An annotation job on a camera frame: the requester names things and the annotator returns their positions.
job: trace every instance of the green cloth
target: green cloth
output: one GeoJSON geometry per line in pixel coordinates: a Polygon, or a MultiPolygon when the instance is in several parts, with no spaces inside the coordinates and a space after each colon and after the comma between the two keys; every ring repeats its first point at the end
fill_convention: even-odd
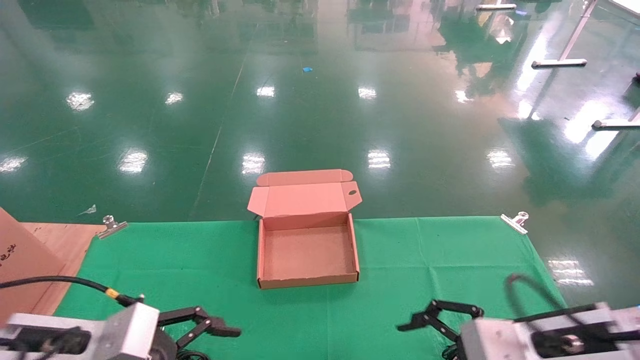
{"type": "MultiPolygon", "coordinates": [[[[201,336],[189,348],[212,359],[439,359],[449,341],[434,329],[398,332],[431,299],[476,304],[513,317],[504,292],[512,272],[530,275],[561,300],[526,236],[498,217],[355,220],[360,281],[259,290],[257,222],[129,224],[94,240],[78,276],[145,294],[160,311],[201,305],[239,338],[201,336]]],[[[528,313],[552,310],[522,285],[528,313]]],[[[58,316],[105,319],[119,306],[72,286],[58,316]]],[[[443,313],[454,329],[468,316],[443,313]]],[[[194,324],[168,327],[174,337],[194,324]]]]}

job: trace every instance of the box lid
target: box lid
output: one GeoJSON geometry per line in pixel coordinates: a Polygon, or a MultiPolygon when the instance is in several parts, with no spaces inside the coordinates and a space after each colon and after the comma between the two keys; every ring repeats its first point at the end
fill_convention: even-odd
{"type": "Polygon", "coordinates": [[[347,212],[362,202],[347,170],[270,172],[258,177],[247,208],[262,217],[347,212]]]}

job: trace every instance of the cardboard box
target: cardboard box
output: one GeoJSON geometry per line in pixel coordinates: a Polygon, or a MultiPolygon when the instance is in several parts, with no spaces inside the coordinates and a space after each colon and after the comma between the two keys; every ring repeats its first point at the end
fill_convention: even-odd
{"type": "Polygon", "coordinates": [[[347,170],[272,172],[258,177],[248,209],[260,216],[262,289],[356,282],[353,219],[362,202],[347,170]]]}
{"type": "MultiPolygon", "coordinates": [[[[38,238],[0,208],[0,282],[58,275],[63,267],[38,238]]],[[[41,282],[0,290],[0,324],[13,313],[30,313],[51,284],[41,282]]]]}

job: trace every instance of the green epoxy floor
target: green epoxy floor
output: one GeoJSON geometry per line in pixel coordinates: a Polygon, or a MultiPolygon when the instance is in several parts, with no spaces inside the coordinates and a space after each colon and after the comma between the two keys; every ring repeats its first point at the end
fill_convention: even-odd
{"type": "Polygon", "coordinates": [[[640,20],[601,1],[588,65],[533,70],[584,1],[513,2],[1,0],[0,206],[250,220],[260,173],[345,168],[357,218],[528,211],[570,304],[637,304],[640,133],[590,124],[640,106],[640,20]]]}

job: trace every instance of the yellow cable connector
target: yellow cable connector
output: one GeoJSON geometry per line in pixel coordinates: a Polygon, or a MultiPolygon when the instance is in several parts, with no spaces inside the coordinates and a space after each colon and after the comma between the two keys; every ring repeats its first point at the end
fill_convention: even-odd
{"type": "Polygon", "coordinates": [[[115,291],[112,288],[108,288],[107,291],[104,292],[108,297],[115,299],[118,297],[118,295],[120,294],[119,292],[115,291]]]}

